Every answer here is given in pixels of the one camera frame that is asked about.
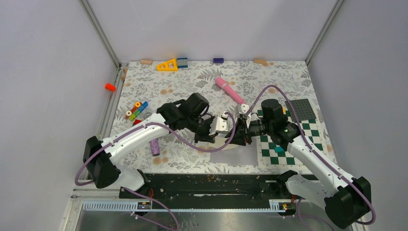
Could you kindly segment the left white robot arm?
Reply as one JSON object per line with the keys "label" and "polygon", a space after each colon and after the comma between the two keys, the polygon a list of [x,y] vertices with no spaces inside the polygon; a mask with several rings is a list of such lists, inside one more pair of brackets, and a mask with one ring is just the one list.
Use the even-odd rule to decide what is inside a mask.
{"label": "left white robot arm", "polygon": [[121,166],[120,162],[137,147],[165,136],[171,130],[188,129],[195,134],[194,141],[214,143],[216,135],[228,132],[227,120],[219,116],[204,119],[201,113],[209,106],[208,100],[193,93],[186,100],[165,103],[147,119],[124,132],[99,140],[91,137],[86,142],[83,157],[92,183],[98,189],[111,185],[128,188],[138,198],[149,193],[149,185],[139,171]]}

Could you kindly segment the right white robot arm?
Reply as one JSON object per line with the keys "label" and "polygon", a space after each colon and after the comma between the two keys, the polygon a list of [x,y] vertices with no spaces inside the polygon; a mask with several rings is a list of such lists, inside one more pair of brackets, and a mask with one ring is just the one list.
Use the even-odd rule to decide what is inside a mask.
{"label": "right white robot arm", "polygon": [[230,142],[245,146],[253,137],[268,135],[319,180],[316,183],[288,170],[277,179],[278,196],[288,198],[294,194],[309,200],[324,209],[331,222],[341,229],[358,223],[369,212],[375,220],[371,184],[366,178],[355,178],[329,160],[305,135],[294,113],[290,117],[284,114],[276,99],[262,101],[261,111],[262,116],[252,120],[249,105],[237,105],[235,128],[227,135]]}

